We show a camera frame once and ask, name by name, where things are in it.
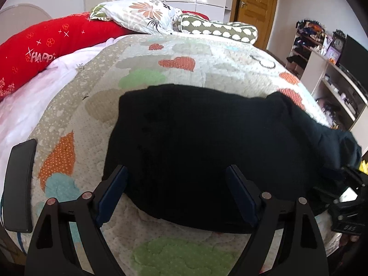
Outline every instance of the cylindrical pillow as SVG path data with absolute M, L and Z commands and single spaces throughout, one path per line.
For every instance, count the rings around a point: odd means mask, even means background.
M 258 38 L 258 30 L 253 25 L 208 21 L 191 13 L 180 15 L 177 27 L 183 33 L 222 36 L 247 44 L 254 44 Z
M 0 101 L 43 71 L 54 59 L 127 34 L 136 32 L 114 22 L 91 21 L 89 12 L 28 27 L 0 45 Z

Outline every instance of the orange heart pattern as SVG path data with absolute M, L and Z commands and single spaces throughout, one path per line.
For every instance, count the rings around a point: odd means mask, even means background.
M 305 107 L 303 105 L 303 103 L 301 102 L 301 96 L 299 95 L 299 93 L 296 93 L 294 90 L 290 89 L 290 88 L 283 88 L 283 89 L 279 89 L 277 90 L 279 92 L 281 92 L 283 95 L 288 96 L 295 105 L 297 105 L 298 107 L 300 107 L 302 110 L 305 110 Z
M 192 72 L 196 66 L 196 62 L 190 57 L 176 57 L 174 60 L 160 60 L 159 65 L 169 68 L 181 68 Z
M 284 79 L 286 82 L 289 82 L 290 84 L 296 85 L 299 84 L 299 79 L 288 72 L 282 72 L 279 74 L 280 78 Z
M 152 51 L 152 50 L 163 49 L 163 48 L 164 48 L 164 46 L 162 46 L 158 43 L 154 43 L 154 44 L 149 46 L 148 50 Z
M 74 163 L 74 133 L 70 132 L 66 136 L 60 138 L 59 143 L 42 164 L 40 172 L 38 173 L 41 189 L 45 191 L 46 180 L 53 173 L 59 172 L 71 176 L 74 169 Z

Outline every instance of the screw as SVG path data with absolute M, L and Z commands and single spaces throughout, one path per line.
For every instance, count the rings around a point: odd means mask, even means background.
M 49 198 L 49 199 L 46 201 L 46 203 L 47 203 L 48 205 L 53 205 L 55 202 L 56 202 L 56 199 L 55 199 L 55 198 Z
M 84 192 L 82 195 L 83 199 L 90 199 L 92 197 L 92 193 L 91 192 Z
M 299 197 L 298 201 L 299 201 L 301 204 L 306 204 L 306 203 L 307 203 L 307 200 L 306 200 L 304 197 Z
M 268 192 L 263 192 L 262 193 L 262 198 L 264 199 L 271 199 L 272 195 Z

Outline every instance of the wooden door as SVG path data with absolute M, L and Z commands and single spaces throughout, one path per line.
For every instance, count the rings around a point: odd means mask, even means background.
M 238 21 L 251 24 L 258 29 L 258 40 L 254 44 L 266 49 L 275 17 L 277 0 L 240 0 Z

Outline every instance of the green polka dot pillow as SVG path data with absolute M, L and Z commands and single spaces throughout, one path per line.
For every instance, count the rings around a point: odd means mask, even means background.
M 241 22 L 224 24 L 186 13 L 179 16 L 178 23 L 180 23 L 179 31 L 188 34 L 210 34 L 248 44 L 254 44 L 258 38 L 258 30 L 255 26 Z

